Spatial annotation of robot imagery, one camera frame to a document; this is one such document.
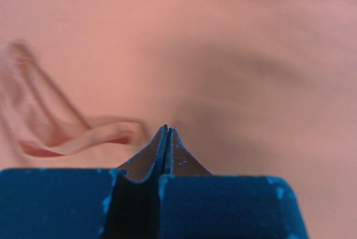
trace folded cloth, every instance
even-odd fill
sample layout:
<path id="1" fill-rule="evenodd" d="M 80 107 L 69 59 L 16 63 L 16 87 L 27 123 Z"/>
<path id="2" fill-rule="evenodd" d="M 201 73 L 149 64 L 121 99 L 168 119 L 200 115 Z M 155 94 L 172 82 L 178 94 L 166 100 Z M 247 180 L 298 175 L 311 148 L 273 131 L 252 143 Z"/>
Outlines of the folded cloth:
<path id="1" fill-rule="evenodd" d="M 11 152 L 2 156 L 0 168 L 116 167 L 144 142 L 139 121 L 91 125 L 22 41 L 0 46 L 0 119 L 3 155 Z"/>

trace orange surface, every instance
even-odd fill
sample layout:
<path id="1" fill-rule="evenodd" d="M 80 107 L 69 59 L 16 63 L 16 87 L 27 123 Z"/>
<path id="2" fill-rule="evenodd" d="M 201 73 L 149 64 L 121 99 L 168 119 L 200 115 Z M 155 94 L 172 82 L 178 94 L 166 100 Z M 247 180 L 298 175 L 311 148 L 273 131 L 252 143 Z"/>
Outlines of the orange surface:
<path id="1" fill-rule="evenodd" d="M 24 39 L 86 121 L 177 126 L 213 173 L 286 178 L 311 238 L 356 238 L 357 0 L 0 0 L 0 14 L 0 42 Z M 1 132 L 0 166 L 112 167 L 137 150 L 112 142 L 34 157 Z"/>

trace dark blue gripper base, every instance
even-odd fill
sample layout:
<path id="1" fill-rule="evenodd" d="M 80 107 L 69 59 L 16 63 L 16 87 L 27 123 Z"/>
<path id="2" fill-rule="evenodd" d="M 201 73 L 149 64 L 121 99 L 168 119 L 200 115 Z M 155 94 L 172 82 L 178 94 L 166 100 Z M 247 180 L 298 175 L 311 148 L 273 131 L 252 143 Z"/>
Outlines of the dark blue gripper base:
<path id="1" fill-rule="evenodd" d="M 307 239 L 280 178 L 213 176 L 160 128 L 117 169 L 0 171 L 0 239 Z"/>

